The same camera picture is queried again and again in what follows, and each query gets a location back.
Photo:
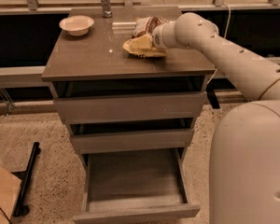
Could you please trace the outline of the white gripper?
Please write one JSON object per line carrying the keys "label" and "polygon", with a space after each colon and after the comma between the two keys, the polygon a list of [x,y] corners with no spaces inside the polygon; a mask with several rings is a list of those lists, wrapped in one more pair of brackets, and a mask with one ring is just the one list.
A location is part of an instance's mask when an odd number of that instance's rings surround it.
{"label": "white gripper", "polygon": [[152,42],[157,49],[177,48],[175,39],[175,23],[169,22],[159,25],[153,30]]}

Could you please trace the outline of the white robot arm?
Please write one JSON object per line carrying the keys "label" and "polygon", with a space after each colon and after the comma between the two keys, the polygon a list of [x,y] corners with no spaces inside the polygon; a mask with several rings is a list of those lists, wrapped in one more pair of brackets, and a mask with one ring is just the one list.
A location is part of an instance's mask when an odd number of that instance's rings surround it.
{"label": "white robot arm", "polygon": [[280,100],[280,65],[223,38],[214,23],[195,13],[158,26],[152,40],[158,49],[198,50],[251,101]]}

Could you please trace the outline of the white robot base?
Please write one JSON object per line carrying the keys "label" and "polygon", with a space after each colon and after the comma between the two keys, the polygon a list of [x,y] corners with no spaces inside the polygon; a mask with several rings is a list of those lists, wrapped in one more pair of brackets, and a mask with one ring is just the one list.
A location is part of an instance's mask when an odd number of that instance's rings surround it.
{"label": "white robot base", "polygon": [[214,132],[210,224],[280,224],[280,100],[239,105]]}

